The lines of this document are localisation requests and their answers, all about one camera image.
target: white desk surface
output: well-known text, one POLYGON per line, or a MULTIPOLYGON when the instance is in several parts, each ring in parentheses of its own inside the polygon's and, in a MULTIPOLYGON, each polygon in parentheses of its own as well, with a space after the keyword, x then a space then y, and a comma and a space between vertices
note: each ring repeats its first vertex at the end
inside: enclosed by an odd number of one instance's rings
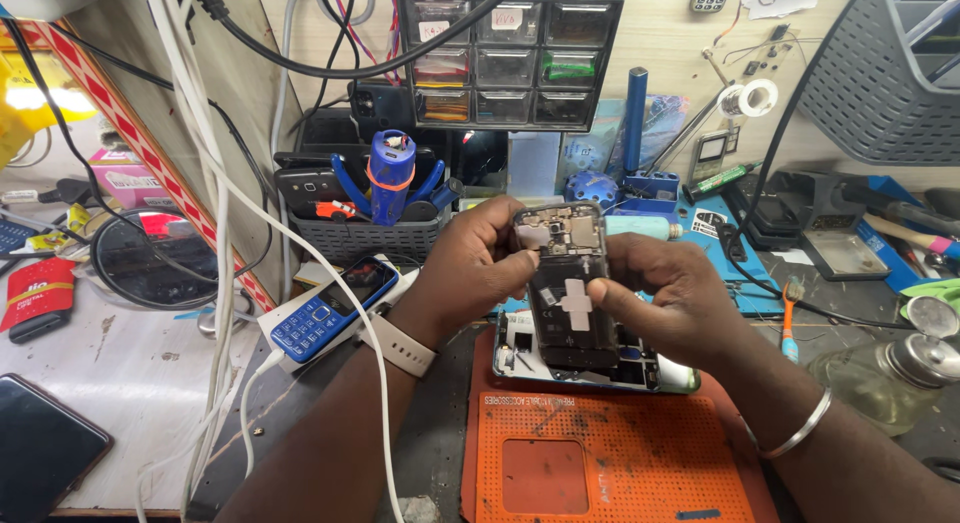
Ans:
MULTIPOLYGON (((0 296, 6 295, 4 277, 0 296)), ((90 282, 78 280, 68 325, 22 345, 0 333, 0 374, 24 377, 113 436, 113 448, 55 514, 132 511, 138 471, 182 449, 203 419, 214 341, 200 335, 196 319, 174 320, 178 313, 108 304, 90 282)), ((256 323, 234 333, 234 385, 221 422, 259 336, 256 323)), ((145 481, 148 510, 180 509, 188 463, 189 455, 145 481)))

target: gray storage basket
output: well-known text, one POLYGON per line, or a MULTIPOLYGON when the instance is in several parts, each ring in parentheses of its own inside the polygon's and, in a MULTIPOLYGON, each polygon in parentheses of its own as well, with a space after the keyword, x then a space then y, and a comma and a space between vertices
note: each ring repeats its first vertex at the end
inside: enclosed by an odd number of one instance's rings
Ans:
POLYGON ((960 164, 960 90, 928 82, 894 0, 856 0, 825 45, 799 107, 849 157, 871 165, 960 164))
POLYGON ((385 253, 388 258, 391 253, 406 255, 422 263, 449 220, 450 206, 430 221, 396 223, 392 227, 364 221, 337 223, 300 219, 290 212, 290 222, 296 224, 299 234, 330 263, 341 267, 364 255, 378 253, 385 253))

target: glass bottle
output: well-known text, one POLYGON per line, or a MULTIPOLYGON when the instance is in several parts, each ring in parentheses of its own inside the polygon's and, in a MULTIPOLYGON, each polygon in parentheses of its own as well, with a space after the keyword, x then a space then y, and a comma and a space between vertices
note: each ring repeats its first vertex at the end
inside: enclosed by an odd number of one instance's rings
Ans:
POLYGON ((960 382, 960 352, 938 337, 911 333, 823 353, 807 368, 834 397, 893 437, 910 431, 944 386, 960 382))

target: blue feature phone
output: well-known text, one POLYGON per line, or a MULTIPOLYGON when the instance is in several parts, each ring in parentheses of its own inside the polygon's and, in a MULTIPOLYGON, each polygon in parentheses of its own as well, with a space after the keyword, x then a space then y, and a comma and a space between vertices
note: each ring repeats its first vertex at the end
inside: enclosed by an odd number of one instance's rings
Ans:
MULTIPOLYGON (((400 274, 373 257, 366 257, 342 272, 341 277, 364 309, 393 287, 400 274)), ((303 364, 333 341, 359 316, 347 294, 330 282, 270 331, 270 338, 294 362, 303 364)))

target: round mirror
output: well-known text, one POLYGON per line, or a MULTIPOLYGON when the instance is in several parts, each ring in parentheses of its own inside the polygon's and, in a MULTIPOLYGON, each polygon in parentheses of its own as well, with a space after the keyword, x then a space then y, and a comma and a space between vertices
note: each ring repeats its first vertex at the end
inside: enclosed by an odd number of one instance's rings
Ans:
MULTIPOLYGON (((178 211, 137 208, 123 216, 147 232, 165 255, 203 277, 217 278, 217 256, 178 211)), ((210 283, 157 256, 135 229, 112 217, 90 243, 90 263, 102 282, 134 304, 158 310, 192 310, 217 296, 210 283)))

